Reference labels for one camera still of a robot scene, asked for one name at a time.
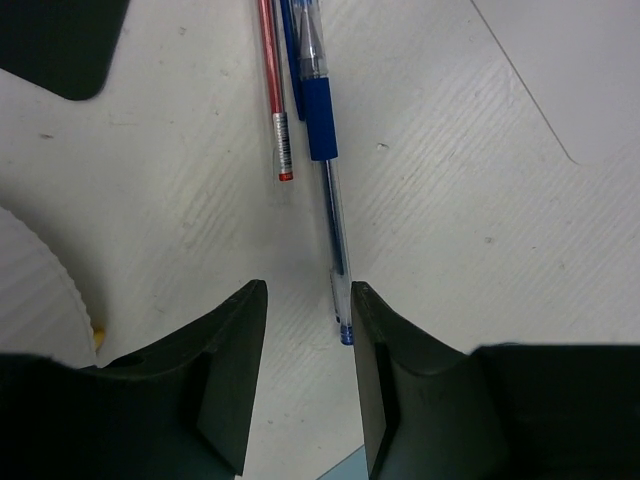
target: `ballpoint pen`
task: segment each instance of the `ballpoint pen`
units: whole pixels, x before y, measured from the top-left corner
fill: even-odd
[[[341,342],[353,345],[351,273],[342,217],[340,182],[335,165],[338,145],[318,0],[293,0],[293,13],[292,30],[298,35],[297,61],[309,152],[315,163],[322,193],[322,210],[329,231],[331,288],[336,319],[340,322]]]
[[[278,180],[293,180],[291,162],[291,145],[289,142],[289,125],[284,104],[284,88],[282,86],[282,65],[276,28],[276,9],[273,0],[257,0],[260,12],[260,30],[262,47],[269,90],[271,120],[276,142],[274,155],[277,158]]]

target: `black object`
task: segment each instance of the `black object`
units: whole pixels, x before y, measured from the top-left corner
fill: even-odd
[[[0,68],[69,100],[97,95],[129,0],[0,0]]]
[[[104,369],[0,355],[0,477],[233,479],[241,474],[267,289]]]
[[[366,283],[352,311],[372,479],[640,479],[640,347],[458,352]]]

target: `white tabletop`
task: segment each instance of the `white tabletop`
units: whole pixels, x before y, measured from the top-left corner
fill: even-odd
[[[290,205],[268,180],[254,3],[133,0],[88,102],[0,72],[0,204],[76,279],[102,363],[265,279],[245,478],[314,479],[362,443],[355,368],[296,122]],[[572,163],[467,0],[322,6],[354,279],[463,350],[640,340],[640,144]]]

